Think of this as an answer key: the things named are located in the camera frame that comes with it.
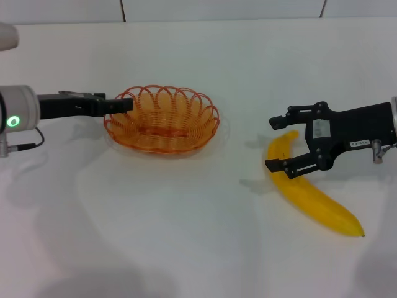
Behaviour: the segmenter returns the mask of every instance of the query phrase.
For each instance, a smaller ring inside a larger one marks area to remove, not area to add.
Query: orange woven basket
[[[199,149],[220,124],[211,99],[188,88],[132,87],[116,99],[129,97],[133,110],[105,116],[104,125],[115,142],[140,151],[173,154]]]

